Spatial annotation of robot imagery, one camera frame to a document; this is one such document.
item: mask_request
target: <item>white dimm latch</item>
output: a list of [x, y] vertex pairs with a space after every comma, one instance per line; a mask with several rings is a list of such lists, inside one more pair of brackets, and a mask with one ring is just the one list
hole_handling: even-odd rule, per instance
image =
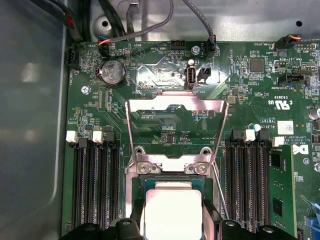
[[243, 136], [243, 141], [252, 142], [256, 140], [256, 133], [253, 129], [246, 129]]
[[104, 137], [102, 135], [102, 131], [93, 131], [92, 141], [94, 143], [96, 143], [96, 144], [103, 144], [104, 143]]
[[280, 145], [285, 144], [284, 136], [274, 136], [272, 138], [272, 147], [279, 147]]
[[78, 136], [77, 136], [77, 132], [76, 131], [66, 131], [66, 137], [65, 140], [68, 143], [73, 143], [73, 144], [77, 144], [78, 143]]

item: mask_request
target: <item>green circuit board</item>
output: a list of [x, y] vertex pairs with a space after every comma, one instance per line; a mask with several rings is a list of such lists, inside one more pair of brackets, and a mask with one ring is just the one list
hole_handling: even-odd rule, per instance
[[[283, 136], [284, 144], [288, 145], [281, 153], [285, 155], [281, 158], [286, 163], [285, 169], [270, 165], [269, 171], [270, 223], [293, 236], [299, 228], [304, 230], [304, 237], [309, 238], [306, 218], [315, 213], [310, 202], [320, 201], [320, 173], [314, 170], [314, 165], [320, 162], [320, 144], [312, 143], [312, 135], [318, 131], [315, 121], [309, 118], [310, 110], [319, 106], [319, 43], [297, 44], [276, 52], [272, 42], [218, 42], [213, 58], [206, 56], [205, 45], [204, 41], [186, 41], [184, 49], [172, 50], [170, 41], [117, 42], [110, 44], [110, 59], [105, 59], [97, 43], [79, 43], [79, 68], [69, 73], [66, 129], [89, 140], [94, 130], [102, 131], [104, 137], [107, 132], [115, 133], [119, 150], [117, 216], [124, 217], [124, 169], [131, 157], [125, 102], [152, 99], [163, 90], [184, 90], [185, 69], [192, 59], [197, 75], [202, 68], [211, 69], [205, 83], [192, 87], [193, 93], [203, 100], [229, 103], [216, 158], [222, 187], [225, 187], [225, 140], [232, 130], [243, 132], [250, 124], [259, 124], [269, 132], [270, 139]], [[200, 48], [199, 54], [192, 53], [193, 46]], [[96, 69], [110, 60], [118, 61], [125, 68], [125, 82], [119, 87], [108, 88], [97, 78]], [[277, 78], [285, 74], [304, 75], [308, 83], [279, 86]], [[90, 89], [88, 94], [82, 93], [84, 86]], [[221, 115], [187, 111], [178, 105], [162, 111], [141, 108], [131, 115], [132, 132], [135, 145], [142, 146], [146, 153], [177, 158], [212, 147]], [[63, 235], [71, 229], [74, 159], [75, 150], [67, 147]], [[206, 192], [206, 197], [212, 199], [210, 191]], [[274, 209], [275, 204], [279, 208], [279, 202], [283, 206], [282, 216], [279, 209]]]

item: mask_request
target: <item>gray cable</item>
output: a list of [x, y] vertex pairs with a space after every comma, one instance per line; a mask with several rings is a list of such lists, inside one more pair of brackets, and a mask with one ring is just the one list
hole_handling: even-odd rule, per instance
[[169, 2], [170, 2], [170, 11], [169, 11], [169, 14], [168, 14], [168, 16], [166, 17], [166, 19], [164, 21], [159, 22], [159, 23], [157, 23], [155, 25], [152, 25], [150, 27], [147, 27], [146, 29], [138, 31], [138, 32], [133, 33], [133, 34], [128, 34], [126, 36], [120, 36], [120, 37], [111, 38], [109, 43], [115, 43], [115, 42], [131, 39], [131, 38], [136, 38], [138, 36], [141, 36], [141, 35], [144, 35], [146, 33], [149, 33], [154, 29], [157, 29], [157, 28], [160, 28], [160, 27], [166, 25], [170, 21], [172, 15], [174, 13], [174, 1], [173, 0], [169, 0]]
[[202, 22], [202, 24], [204, 25], [206, 31], [209, 34], [209, 39], [210, 42], [213, 43], [214, 42], [214, 32], [207, 20], [207, 18], [205, 17], [205, 15], [190, 1], [190, 0], [182, 0], [191, 10], [192, 12], [194, 12], [194, 14], [200, 19], [200, 21]]
[[[134, 6], [133, 4], [130, 4], [128, 7], [128, 10], [126, 11], [126, 33], [128, 35], [130, 34], [134, 34], [135, 33], [135, 29], [134, 29], [134, 21], [133, 21], [133, 11], [135, 10], [136, 6]], [[129, 41], [134, 41], [135, 38], [132, 37], [129, 39]]]

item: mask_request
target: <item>white sticker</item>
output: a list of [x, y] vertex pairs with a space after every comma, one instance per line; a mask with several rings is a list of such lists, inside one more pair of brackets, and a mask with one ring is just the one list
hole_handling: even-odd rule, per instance
[[278, 121], [278, 134], [279, 135], [293, 135], [294, 122], [293, 121]]

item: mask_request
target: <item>orange wire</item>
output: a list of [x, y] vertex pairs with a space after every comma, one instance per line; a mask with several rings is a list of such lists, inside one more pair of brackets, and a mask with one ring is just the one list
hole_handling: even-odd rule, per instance
[[103, 40], [102, 42], [100, 42], [100, 43], [98, 44], [98, 46], [100, 46], [100, 45], [102, 45], [102, 44], [108, 44], [108, 43], [110, 43], [110, 39]]
[[295, 39], [295, 40], [301, 40], [301, 37], [299, 37], [299, 36], [292, 36], [292, 35], [290, 35], [290, 38]]

